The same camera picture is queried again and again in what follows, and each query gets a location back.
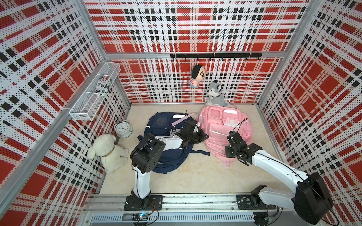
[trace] floor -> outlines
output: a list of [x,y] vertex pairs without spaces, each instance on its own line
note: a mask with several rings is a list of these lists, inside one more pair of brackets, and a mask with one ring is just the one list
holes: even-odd
[[[205,105],[171,105],[171,106],[135,106],[131,107],[127,120],[134,131],[131,136],[120,139],[118,145],[131,151],[138,144],[137,136],[143,135],[148,120],[157,112],[200,113]],[[253,127],[251,141],[272,156],[277,157],[268,134],[254,105],[238,105],[241,112],[247,114]],[[193,150],[205,150],[204,143],[194,145]],[[131,161],[107,174],[101,188],[101,194],[128,194],[134,188],[135,172]],[[268,172],[254,166],[234,162],[225,167],[215,156],[189,154],[188,158],[176,170],[168,174],[151,174],[152,193],[238,193],[250,192],[260,184],[276,189],[288,190],[279,180]]]

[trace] white teddy bear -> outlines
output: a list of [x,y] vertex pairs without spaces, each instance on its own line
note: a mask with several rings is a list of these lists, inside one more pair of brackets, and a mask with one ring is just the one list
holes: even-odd
[[128,149],[124,149],[114,142],[116,137],[111,134],[100,135],[88,149],[87,157],[93,159],[96,155],[101,156],[101,162],[107,173],[123,166],[128,158]]

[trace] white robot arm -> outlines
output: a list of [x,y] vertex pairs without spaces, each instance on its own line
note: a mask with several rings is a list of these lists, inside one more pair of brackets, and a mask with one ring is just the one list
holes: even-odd
[[[150,173],[156,166],[162,152],[168,149],[180,148],[190,140],[195,139],[188,132],[172,136],[157,137],[147,134],[131,153],[132,169],[136,171],[135,188],[131,193],[145,206],[150,197]],[[253,164],[264,169],[283,182],[289,191],[283,191],[259,185],[251,192],[251,200],[258,207],[260,204],[276,205],[295,210],[302,219],[311,224],[319,220],[332,208],[333,202],[328,189],[318,173],[308,175],[274,158],[256,144],[247,145],[240,134],[230,131],[227,137],[230,146],[225,147],[226,157],[237,158],[245,165]]]
[[230,146],[225,147],[228,158],[237,158],[241,163],[248,163],[269,172],[283,182],[290,190],[283,191],[259,185],[252,191],[254,204],[295,210],[297,214],[311,224],[317,224],[332,208],[333,201],[322,177],[317,173],[308,175],[274,158],[256,144],[247,145],[240,134],[230,131],[227,136]]

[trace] navy backpack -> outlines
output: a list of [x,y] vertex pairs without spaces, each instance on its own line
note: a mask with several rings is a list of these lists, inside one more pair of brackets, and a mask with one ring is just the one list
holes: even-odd
[[[173,122],[179,120],[179,118],[174,118],[174,115],[184,115],[184,113],[176,112],[160,112],[152,116],[144,130],[144,135],[147,133],[152,133],[155,136],[168,136],[172,133],[178,132],[186,123],[186,120],[192,120],[192,117],[188,117],[184,121],[172,126]],[[189,153],[201,153],[204,155],[210,155],[209,152],[202,150],[194,151],[192,150],[194,144],[189,142],[187,146],[184,146],[182,149],[169,149],[162,152],[162,155],[159,159],[158,164],[153,169],[153,172],[160,174],[167,174],[175,169],[177,169],[187,158]]]

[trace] alarm clock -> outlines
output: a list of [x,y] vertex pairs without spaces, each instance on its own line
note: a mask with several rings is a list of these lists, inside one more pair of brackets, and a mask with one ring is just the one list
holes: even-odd
[[127,120],[124,120],[121,123],[114,125],[114,130],[117,136],[120,138],[129,137],[133,132],[133,128],[130,125],[130,122]]

